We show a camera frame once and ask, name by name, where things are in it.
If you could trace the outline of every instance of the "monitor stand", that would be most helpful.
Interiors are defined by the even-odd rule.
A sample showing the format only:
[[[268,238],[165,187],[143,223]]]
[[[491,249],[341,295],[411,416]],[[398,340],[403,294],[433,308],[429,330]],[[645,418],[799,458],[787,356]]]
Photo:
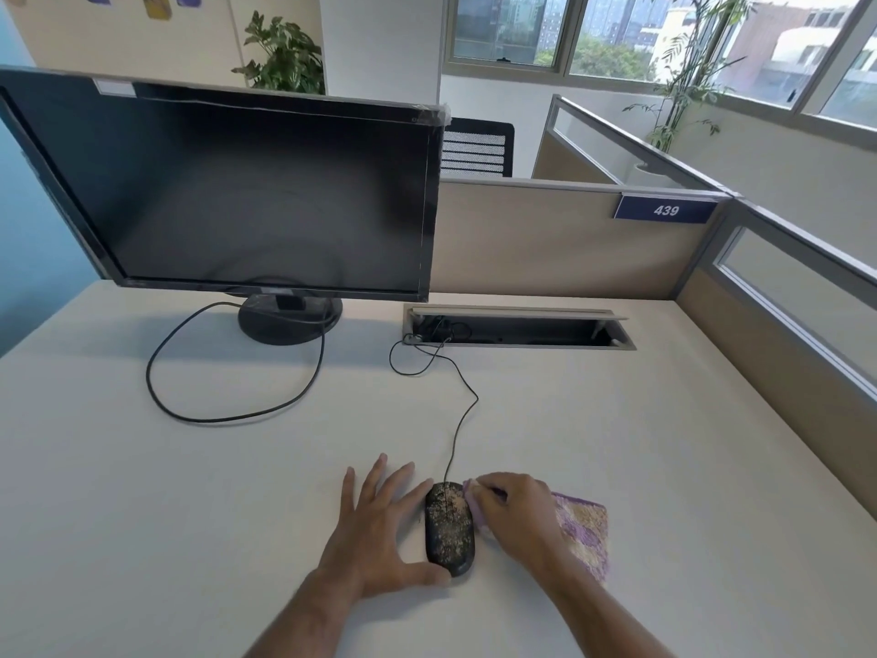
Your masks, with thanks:
[[[341,309],[339,298],[249,296],[238,311],[238,325],[262,344],[303,344],[332,330]]]

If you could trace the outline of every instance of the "mesh chair back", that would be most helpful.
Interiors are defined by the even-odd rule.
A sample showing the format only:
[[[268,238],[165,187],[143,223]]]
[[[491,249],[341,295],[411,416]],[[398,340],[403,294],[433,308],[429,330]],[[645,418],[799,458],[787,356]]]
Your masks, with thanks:
[[[444,127],[441,174],[510,178],[514,152],[514,125],[455,117]]]

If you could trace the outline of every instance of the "potted plant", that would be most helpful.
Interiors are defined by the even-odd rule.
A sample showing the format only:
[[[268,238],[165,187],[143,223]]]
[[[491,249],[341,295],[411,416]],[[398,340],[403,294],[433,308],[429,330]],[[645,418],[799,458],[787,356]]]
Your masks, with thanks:
[[[249,37],[244,45],[257,43],[268,55],[264,64],[251,59],[246,66],[232,71],[243,74],[250,87],[282,92],[303,92],[308,95],[326,94],[323,79],[322,51],[294,22],[283,22],[275,16],[264,26],[265,16],[253,11],[247,25]]]
[[[655,116],[654,127],[646,140],[664,153],[669,153],[679,132],[693,124],[706,124],[710,136],[721,131],[719,125],[709,119],[682,124],[682,116],[691,104],[715,103],[719,94],[730,90],[729,87],[718,85],[716,76],[744,58],[726,62],[721,56],[722,42],[729,30],[744,20],[751,9],[751,0],[682,2],[690,8],[682,32],[671,38],[663,54],[653,60],[659,79],[654,85],[654,92],[661,97],[661,102],[633,103],[623,109],[643,109]],[[643,164],[637,165],[636,170],[649,173],[648,166]],[[653,180],[645,177],[642,181],[653,183]]]

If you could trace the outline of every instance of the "desk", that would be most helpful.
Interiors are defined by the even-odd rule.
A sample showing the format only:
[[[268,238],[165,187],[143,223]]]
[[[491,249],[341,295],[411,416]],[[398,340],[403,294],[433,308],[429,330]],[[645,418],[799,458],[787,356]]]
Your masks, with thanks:
[[[441,477],[471,400],[446,362],[389,370],[399,303],[345,301],[312,392],[273,419],[166,418],[147,358],[212,299],[99,281],[0,361],[0,654],[237,658],[316,564],[348,464],[362,475],[383,450]],[[481,395],[452,479],[525,470],[605,504],[608,588],[680,656],[873,655],[877,523],[674,302],[433,302],[614,309],[638,347],[450,349]],[[169,344],[155,385],[193,416],[263,408],[318,346],[259,345],[218,309]],[[422,523],[402,556],[423,557]],[[357,607],[339,655],[577,653],[479,539],[465,582]]]

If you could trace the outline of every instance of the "number sign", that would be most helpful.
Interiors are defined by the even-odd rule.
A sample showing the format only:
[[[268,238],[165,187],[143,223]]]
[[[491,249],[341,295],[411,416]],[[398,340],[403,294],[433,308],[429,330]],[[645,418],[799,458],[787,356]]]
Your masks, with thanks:
[[[647,222],[707,223],[716,205],[715,201],[672,196],[621,194],[614,218]]]

